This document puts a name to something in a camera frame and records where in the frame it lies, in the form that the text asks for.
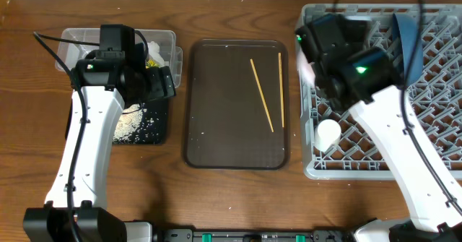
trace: brown tray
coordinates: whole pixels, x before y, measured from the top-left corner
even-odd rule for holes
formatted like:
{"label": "brown tray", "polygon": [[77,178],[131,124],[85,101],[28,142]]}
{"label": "brown tray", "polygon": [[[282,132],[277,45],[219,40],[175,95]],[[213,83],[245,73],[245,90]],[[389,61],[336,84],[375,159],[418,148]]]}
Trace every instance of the brown tray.
{"label": "brown tray", "polygon": [[[281,168],[289,157],[289,90],[284,45],[274,40],[201,40],[191,53],[185,161],[196,168]],[[282,54],[284,128],[278,53]],[[256,67],[274,133],[250,59]]]}

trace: plastic bin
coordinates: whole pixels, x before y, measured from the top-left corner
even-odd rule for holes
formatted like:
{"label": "plastic bin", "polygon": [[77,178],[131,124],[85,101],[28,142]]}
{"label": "plastic bin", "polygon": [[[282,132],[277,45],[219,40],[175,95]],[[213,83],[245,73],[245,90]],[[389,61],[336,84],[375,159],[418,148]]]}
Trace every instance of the plastic bin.
{"label": "plastic bin", "polygon": [[[180,86],[181,83],[181,70],[183,66],[183,50],[176,47],[176,35],[170,30],[139,30],[146,41],[156,42],[160,47],[160,55],[163,57],[166,65],[170,67],[172,73],[173,83],[175,87]],[[61,35],[62,38],[68,40],[78,40],[90,43],[100,42],[100,29],[99,28],[68,28],[65,29]],[[135,42],[140,43],[141,38],[135,35]],[[78,60],[83,59],[90,51],[98,49],[97,46],[84,46],[73,43],[59,43],[58,56],[64,63],[72,69]],[[63,68],[55,63],[55,67],[63,71]]]}
{"label": "plastic bin", "polygon": [[[307,4],[297,28],[331,12],[332,5]],[[390,54],[398,46],[391,40],[393,13],[418,15],[416,5],[410,4],[340,4],[345,16],[369,17],[372,28],[367,37],[369,46],[377,46]],[[424,68],[420,79],[409,88],[409,97],[417,118],[432,140],[446,167],[457,179],[462,179],[462,6],[425,5],[422,47]],[[300,46],[295,40],[297,51]],[[301,142],[303,169],[311,179],[393,180],[385,161],[371,138],[346,111],[335,113],[328,101],[321,98],[303,77],[300,77]],[[344,130],[339,145],[326,152],[314,148],[314,129],[318,122],[331,118]]]}

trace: pair of chopsticks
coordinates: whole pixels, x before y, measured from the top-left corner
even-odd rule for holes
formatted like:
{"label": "pair of chopsticks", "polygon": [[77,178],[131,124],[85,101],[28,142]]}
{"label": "pair of chopsticks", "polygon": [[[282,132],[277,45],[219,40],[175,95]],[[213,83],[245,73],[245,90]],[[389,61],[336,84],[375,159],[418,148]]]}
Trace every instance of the pair of chopsticks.
{"label": "pair of chopsticks", "polygon": [[[284,128],[284,98],[282,95],[282,60],[281,60],[281,53],[278,54],[279,57],[279,91],[281,94],[281,119],[282,119],[282,128]],[[252,64],[253,74],[255,75],[255,81],[257,81],[258,90],[260,91],[261,102],[263,102],[263,106],[265,107],[266,117],[268,118],[269,126],[271,127],[271,132],[274,132],[273,124],[271,122],[271,117],[269,116],[268,107],[266,106],[265,97],[263,96],[263,92],[261,91],[260,81],[258,80],[257,71],[255,70],[255,65],[253,64],[253,59],[250,59],[250,64]]]}

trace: white cylinder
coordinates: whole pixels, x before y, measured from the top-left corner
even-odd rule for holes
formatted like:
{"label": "white cylinder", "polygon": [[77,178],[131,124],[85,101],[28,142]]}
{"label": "white cylinder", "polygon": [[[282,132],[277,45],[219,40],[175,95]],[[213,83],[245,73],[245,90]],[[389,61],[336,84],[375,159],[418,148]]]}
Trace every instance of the white cylinder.
{"label": "white cylinder", "polygon": [[332,119],[322,120],[315,129],[315,147],[321,152],[340,142],[341,128]]}

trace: green clip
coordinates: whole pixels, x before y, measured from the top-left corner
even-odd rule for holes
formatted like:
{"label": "green clip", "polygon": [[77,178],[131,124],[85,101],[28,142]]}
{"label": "green clip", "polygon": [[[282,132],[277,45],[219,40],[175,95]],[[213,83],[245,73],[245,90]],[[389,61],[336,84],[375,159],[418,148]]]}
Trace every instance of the green clip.
{"label": "green clip", "polygon": [[211,234],[202,234],[202,242],[212,242]]}
{"label": "green clip", "polygon": [[296,235],[295,236],[295,242],[305,242],[305,236],[304,235]]}

